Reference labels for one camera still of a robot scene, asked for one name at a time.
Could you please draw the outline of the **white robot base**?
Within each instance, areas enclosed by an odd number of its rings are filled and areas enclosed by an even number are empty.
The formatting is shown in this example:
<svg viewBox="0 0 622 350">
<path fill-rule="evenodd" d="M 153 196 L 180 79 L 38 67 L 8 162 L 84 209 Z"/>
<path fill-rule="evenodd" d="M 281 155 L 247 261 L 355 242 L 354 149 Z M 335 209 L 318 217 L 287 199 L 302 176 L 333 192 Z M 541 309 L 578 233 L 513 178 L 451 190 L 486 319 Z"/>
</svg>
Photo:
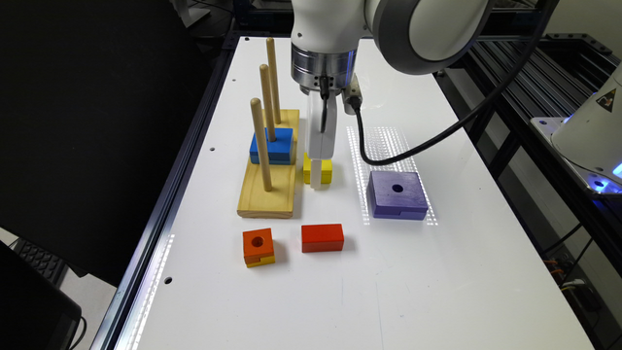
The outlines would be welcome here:
<svg viewBox="0 0 622 350">
<path fill-rule="evenodd" d="M 531 125 L 593 197 L 621 197 L 621 69 L 572 115 L 533 118 Z"/>
</svg>

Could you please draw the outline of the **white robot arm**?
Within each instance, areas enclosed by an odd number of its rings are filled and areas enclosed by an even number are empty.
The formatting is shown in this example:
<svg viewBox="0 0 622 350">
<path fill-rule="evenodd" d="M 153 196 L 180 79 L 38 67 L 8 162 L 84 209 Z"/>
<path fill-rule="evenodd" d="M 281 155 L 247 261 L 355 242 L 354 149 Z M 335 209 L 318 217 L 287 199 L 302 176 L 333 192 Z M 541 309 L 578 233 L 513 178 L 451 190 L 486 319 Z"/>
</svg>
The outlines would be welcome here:
<svg viewBox="0 0 622 350">
<path fill-rule="evenodd" d="M 355 80 L 359 41 L 370 36 L 387 63 L 424 75 L 457 61 L 483 30 L 493 0 L 294 0 L 292 77 L 307 96 L 310 185 L 332 158 L 336 97 Z"/>
</svg>

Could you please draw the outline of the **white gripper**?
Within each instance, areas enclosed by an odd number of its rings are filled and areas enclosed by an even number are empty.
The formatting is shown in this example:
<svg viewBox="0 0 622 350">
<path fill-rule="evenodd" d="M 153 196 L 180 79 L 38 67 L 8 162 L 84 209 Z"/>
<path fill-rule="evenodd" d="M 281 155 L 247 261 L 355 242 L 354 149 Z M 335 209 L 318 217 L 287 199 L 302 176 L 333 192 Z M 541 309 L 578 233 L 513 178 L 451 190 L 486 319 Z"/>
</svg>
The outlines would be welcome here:
<svg viewBox="0 0 622 350">
<path fill-rule="evenodd" d="M 317 190 L 322 184 L 322 161 L 334 153 L 337 121 L 336 98 L 333 93 L 325 102 L 319 93 L 307 96 L 307 135 L 305 151 L 310 160 L 310 187 Z"/>
</svg>

